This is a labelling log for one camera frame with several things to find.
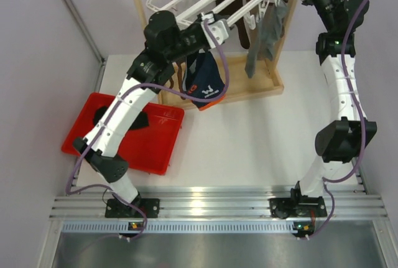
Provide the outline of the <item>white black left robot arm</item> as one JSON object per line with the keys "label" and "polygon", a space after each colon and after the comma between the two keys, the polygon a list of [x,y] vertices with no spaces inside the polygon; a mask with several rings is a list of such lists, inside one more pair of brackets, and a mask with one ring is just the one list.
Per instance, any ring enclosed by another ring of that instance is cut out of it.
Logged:
{"label": "white black left robot arm", "polygon": [[126,216],[138,214],[141,203],[138,189],[127,176],[128,162],[118,156],[124,136],[160,91],[175,93],[165,86],[175,73],[174,63],[210,49],[217,49],[226,63],[221,46],[229,32],[227,18],[214,12],[198,15],[185,29],[178,26],[172,12],[155,12],[144,28],[144,50],[134,59],[118,94],[94,128],[73,141],[80,155],[78,162],[87,161],[106,182],[104,188],[119,200],[119,209]]}

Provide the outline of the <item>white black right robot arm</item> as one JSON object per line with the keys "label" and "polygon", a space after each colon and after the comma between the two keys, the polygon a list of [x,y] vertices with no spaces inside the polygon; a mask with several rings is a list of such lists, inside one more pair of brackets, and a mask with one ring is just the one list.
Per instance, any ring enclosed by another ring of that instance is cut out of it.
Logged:
{"label": "white black right robot arm", "polygon": [[349,179],[377,132],[361,106],[355,77],[354,32],[363,23],[369,0],[302,0],[314,6],[326,31],[318,36],[315,52],[326,78],[331,122],[315,137],[317,156],[290,191],[290,209],[305,216],[320,206],[325,185]]}

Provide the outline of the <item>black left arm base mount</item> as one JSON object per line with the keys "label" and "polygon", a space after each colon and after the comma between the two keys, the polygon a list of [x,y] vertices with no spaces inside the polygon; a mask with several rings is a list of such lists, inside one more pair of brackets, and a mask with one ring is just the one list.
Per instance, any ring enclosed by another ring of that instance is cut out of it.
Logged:
{"label": "black left arm base mount", "polygon": [[[158,198],[143,198],[137,207],[146,215],[147,218],[158,218],[160,210],[160,200]],[[106,218],[142,218],[140,212],[112,198],[106,203]]]}

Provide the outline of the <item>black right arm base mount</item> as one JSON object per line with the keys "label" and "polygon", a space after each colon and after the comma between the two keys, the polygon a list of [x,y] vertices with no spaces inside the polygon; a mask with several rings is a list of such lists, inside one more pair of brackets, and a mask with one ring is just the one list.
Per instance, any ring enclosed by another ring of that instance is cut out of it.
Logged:
{"label": "black right arm base mount", "polygon": [[271,216],[278,219],[287,218],[326,218],[327,210],[324,199],[304,197],[299,201],[292,198],[272,198],[269,200]]}

